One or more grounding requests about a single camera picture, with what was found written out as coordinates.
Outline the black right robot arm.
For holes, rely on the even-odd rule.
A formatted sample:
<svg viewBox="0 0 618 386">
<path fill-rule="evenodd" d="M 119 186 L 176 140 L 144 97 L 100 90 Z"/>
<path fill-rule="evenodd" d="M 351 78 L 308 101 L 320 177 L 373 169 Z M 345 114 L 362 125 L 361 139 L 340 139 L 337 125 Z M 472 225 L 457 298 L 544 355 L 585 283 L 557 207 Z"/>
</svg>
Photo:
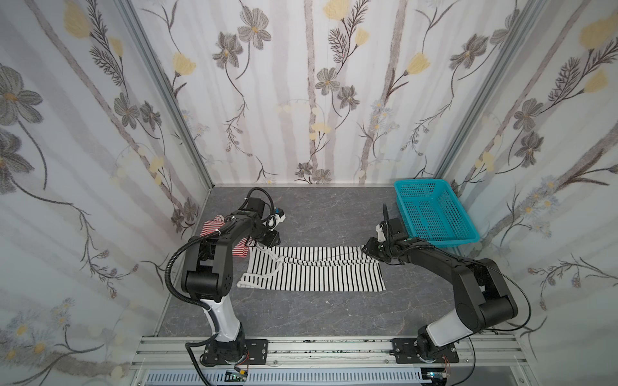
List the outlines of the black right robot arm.
<svg viewBox="0 0 618 386">
<path fill-rule="evenodd" d="M 399 218 L 384 219 L 362 252 L 384 263 L 397 260 L 431 271 L 452 285 L 454 310 L 421 327 L 414 353 L 426 363 L 442 360 L 455 343 L 518 316 L 518 306 L 497 264 L 475 261 L 407 234 Z"/>
</svg>

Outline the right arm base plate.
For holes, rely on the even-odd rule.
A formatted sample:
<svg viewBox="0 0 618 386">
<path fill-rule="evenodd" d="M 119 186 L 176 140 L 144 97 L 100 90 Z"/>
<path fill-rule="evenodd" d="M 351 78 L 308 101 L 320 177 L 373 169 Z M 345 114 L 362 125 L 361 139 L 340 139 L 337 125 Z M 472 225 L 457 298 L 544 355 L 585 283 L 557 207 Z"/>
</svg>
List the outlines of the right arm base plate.
<svg viewBox="0 0 618 386">
<path fill-rule="evenodd" d="M 427 363 L 449 364 L 459 363 L 460 358 L 453 344 L 437 347 L 429 339 L 392 339 L 392 355 L 398 364 Z"/>
</svg>

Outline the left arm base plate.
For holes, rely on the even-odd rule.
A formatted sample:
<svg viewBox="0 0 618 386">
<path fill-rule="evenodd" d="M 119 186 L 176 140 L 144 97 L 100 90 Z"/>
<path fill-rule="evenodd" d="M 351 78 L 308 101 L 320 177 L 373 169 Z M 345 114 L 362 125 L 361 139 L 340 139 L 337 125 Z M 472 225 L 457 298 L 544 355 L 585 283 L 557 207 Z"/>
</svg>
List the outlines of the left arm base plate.
<svg viewBox="0 0 618 386">
<path fill-rule="evenodd" d="M 226 343 L 214 340 L 206 345 L 200 363 L 206 367 L 237 363 L 265 365 L 268 346 L 267 339 L 239 339 Z"/>
</svg>

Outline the red white striped tank top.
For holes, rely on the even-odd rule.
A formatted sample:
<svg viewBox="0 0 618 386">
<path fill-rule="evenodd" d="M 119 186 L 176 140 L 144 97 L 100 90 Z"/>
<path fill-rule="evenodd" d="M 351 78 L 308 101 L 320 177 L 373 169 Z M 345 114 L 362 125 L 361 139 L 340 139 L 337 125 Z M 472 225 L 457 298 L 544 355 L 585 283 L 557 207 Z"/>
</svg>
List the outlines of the red white striped tank top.
<svg viewBox="0 0 618 386">
<path fill-rule="evenodd" d="M 219 234 L 219 230 L 225 224 L 225 217 L 222 215 L 215 216 L 212 220 L 207 220 L 204 222 L 201 229 L 201 236 L 206 236 L 211 233 Z M 249 256 L 249 246 L 248 246 L 248 237 L 243 237 L 233 248 L 233 256 L 246 258 Z"/>
</svg>

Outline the teal plastic basket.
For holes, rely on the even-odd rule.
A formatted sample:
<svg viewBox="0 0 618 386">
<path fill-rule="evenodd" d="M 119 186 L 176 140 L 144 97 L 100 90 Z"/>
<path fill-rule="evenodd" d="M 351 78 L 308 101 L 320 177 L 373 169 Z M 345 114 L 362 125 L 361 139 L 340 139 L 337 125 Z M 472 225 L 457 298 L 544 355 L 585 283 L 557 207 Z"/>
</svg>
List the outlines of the teal plastic basket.
<svg viewBox="0 0 618 386">
<path fill-rule="evenodd" d="M 480 240 L 471 218 L 450 184 L 441 179 L 406 179 L 394 183 L 402 221 L 412 237 L 441 248 Z"/>
</svg>

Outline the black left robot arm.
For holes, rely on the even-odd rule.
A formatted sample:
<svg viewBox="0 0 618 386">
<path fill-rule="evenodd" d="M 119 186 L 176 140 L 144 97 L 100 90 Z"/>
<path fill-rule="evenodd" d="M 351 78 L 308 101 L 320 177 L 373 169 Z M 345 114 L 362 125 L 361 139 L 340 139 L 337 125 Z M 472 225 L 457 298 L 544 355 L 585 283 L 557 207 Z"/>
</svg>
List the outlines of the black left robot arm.
<svg viewBox="0 0 618 386">
<path fill-rule="evenodd" d="M 277 246 L 280 236 L 276 227 L 284 220 L 282 209 L 248 197 L 238 210 L 220 221 L 218 228 L 189 241 L 184 251 L 181 289 L 193 302 L 199 302 L 212 329 L 211 338 L 196 344 L 204 349 L 200 364 L 214 367 L 248 360 L 243 326 L 229 298 L 234 249 L 249 241 Z"/>
</svg>

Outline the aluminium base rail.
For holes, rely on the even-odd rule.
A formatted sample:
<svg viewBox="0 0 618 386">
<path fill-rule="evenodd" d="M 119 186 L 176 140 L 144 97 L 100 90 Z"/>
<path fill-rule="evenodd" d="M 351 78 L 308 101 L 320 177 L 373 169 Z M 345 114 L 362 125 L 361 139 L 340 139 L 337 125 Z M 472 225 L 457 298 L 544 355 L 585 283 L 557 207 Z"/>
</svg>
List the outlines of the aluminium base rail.
<svg viewBox="0 0 618 386">
<path fill-rule="evenodd" d="M 528 360 L 511 335 L 475 335 L 455 343 L 459 363 L 398 364 L 392 355 L 396 337 L 268 337 L 267 362 L 250 365 L 283 368 L 523 367 Z"/>
</svg>

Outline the black white striped tank top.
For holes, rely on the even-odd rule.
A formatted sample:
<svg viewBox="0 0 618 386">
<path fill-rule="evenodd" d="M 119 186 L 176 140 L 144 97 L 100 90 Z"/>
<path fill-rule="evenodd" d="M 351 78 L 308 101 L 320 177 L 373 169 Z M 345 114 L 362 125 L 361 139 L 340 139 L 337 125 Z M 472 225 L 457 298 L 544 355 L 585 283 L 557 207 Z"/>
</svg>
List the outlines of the black white striped tank top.
<svg viewBox="0 0 618 386">
<path fill-rule="evenodd" d="M 299 292 L 381 292 L 379 262 L 360 246 L 254 247 L 237 287 Z"/>
</svg>

